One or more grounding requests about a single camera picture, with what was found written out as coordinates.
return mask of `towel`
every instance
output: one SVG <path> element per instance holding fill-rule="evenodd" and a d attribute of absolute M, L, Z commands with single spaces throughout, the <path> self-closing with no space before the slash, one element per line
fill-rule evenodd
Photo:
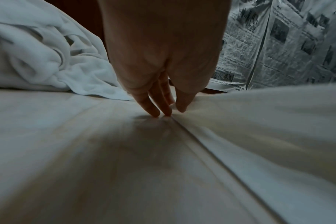
<path fill-rule="evenodd" d="M 0 87 L 132 99 L 100 38 L 43 0 L 0 1 Z"/>

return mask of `newspaper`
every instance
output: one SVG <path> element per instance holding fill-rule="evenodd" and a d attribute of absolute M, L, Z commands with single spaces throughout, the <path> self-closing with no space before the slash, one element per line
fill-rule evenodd
<path fill-rule="evenodd" d="M 336 0 L 273 0 L 248 89 L 336 82 Z"/>
<path fill-rule="evenodd" d="M 233 0 L 209 89 L 246 90 L 267 27 L 272 0 Z"/>

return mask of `finger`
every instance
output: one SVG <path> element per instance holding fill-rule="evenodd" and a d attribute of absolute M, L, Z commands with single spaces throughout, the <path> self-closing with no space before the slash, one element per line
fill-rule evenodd
<path fill-rule="evenodd" d="M 172 109 L 169 107 L 167 101 L 165 100 L 159 81 L 153 83 L 151 89 L 148 91 L 153 101 L 156 103 L 159 109 L 166 116 L 172 115 Z"/>
<path fill-rule="evenodd" d="M 164 96 L 165 100 L 167 101 L 167 103 L 169 105 L 174 104 L 175 100 L 174 100 L 173 95 L 171 93 L 171 87 L 169 85 L 167 72 L 162 72 L 161 73 L 161 75 L 159 77 L 159 81 L 160 81 L 162 93 L 163 93 L 163 96 Z"/>
<path fill-rule="evenodd" d="M 197 93 L 184 93 L 177 88 L 175 88 L 175 92 L 176 92 L 175 106 L 180 112 L 184 113 L 189 104 L 193 101 Z"/>
<path fill-rule="evenodd" d="M 161 114 L 160 110 L 150 100 L 148 93 L 132 94 L 132 97 L 147 113 L 153 117 L 158 117 Z"/>

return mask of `human hand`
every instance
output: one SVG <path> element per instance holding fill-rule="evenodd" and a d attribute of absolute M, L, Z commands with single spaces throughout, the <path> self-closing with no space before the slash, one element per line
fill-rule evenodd
<path fill-rule="evenodd" d="M 230 0 L 98 0 L 110 62 L 150 115 L 184 112 L 213 75 Z M 152 103 L 153 99 L 159 109 Z"/>

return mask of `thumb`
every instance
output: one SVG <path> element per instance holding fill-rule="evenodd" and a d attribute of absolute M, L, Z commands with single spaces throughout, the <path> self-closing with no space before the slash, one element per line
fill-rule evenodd
<path fill-rule="evenodd" d="M 179 89 L 175 88 L 176 92 L 176 103 L 175 106 L 179 112 L 185 112 L 189 104 L 193 101 L 197 93 L 184 93 Z"/>

